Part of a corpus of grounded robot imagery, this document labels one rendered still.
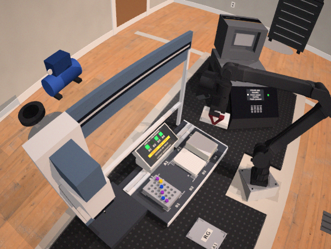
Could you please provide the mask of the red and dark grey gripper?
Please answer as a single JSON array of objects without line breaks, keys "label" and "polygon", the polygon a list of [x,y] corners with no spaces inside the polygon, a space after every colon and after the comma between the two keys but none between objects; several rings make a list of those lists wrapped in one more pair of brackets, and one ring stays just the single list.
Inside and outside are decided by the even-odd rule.
[{"label": "red and dark grey gripper", "polygon": [[[216,94],[217,94],[217,92],[216,92]],[[219,96],[219,95],[217,94],[217,96]],[[221,97],[219,107],[211,105],[210,110],[209,110],[209,114],[208,114],[213,125],[216,125],[217,123],[219,123],[220,121],[222,121],[224,119],[225,116],[221,115],[221,114],[225,114],[227,104],[228,104],[228,100],[229,100],[229,96],[227,96],[227,97],[219,96],[219,97]],[[215,112],[215,111],[220,111],[221,114],[218,113],[218,112]],[[216,122],[214,122],[213,117],[217,117],[219,119]]]}]

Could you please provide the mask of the cream well plate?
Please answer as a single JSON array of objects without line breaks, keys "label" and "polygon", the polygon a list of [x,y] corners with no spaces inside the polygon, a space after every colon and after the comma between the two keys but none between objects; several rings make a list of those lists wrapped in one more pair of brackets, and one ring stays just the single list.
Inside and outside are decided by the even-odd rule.
[{"label": "cream well plate", "polygon": [[206,162],[183,148],[172,160],[175,164],[192,174],[196,175],[201,171],[205,166]]},{"label": "cream well plate", "polygon": [[[212,125],[212,122],[211,122],[211,120],[209,118],[209,115],[208,115],[209,114],[209,109],[210,109],[209,107],[204,106],[203,111],[202,111],[202,114],[201,114],[200,121],[206,122],[206,123],[209,123],[209,124]],[[219,111],[215,111],[215,112],[218,112],[218,113],[221,114],[221,112],[219,112]],[[227,129],[229,118],[230,118],[230,114],[225,113],[225,114],[221,114],[221,115],[224,115],[225,116],[224,117],[224,120],[220,121],[215,126],[218,126],[218,127],[224,128],[224,129]],[[213,120],[214,120],[214,122],[216,122],[218,120],[218,118],[217,117],[213,117]]]}]

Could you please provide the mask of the black thermal cycler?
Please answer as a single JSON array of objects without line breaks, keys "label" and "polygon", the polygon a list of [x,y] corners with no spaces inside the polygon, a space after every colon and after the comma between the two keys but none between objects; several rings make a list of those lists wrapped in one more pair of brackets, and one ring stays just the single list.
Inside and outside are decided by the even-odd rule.
[{"label": "black thermal cycler", "polygon": [[[259,57],[267,33],[268,29],[258,18],[220,14],[208,70],[220,73],[225,63],[232,62],[266,71]],[[227,128],[273,127],[279,118],[277,89],[231,82]]]}]

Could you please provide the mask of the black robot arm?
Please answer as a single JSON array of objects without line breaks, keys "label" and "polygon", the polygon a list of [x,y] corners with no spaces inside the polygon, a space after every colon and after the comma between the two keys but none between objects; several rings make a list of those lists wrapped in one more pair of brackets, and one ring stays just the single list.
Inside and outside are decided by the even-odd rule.
[{"label": "black robot arm", "polygon": [[[282,148],[321,120],[327,117],[331,118],[331,96],[321,82],[302,80],[232,62],[225,63],[220,73],[205,70],[199,81],[196,96],[198,100],[201,100],[210,98],[212,95],[211,105],[219,107],[221,101],[219,96],[229,96],[232,87],[231,81],[259,84],[318,100],[318,103],[311,110],[281,133],[266,142],[258,142],[255,145],[253,158],[250,159],[254,165],[251,168],[250,184],[267,187],[270,160]],[[216,84],[218,85],[216,86]]]}]

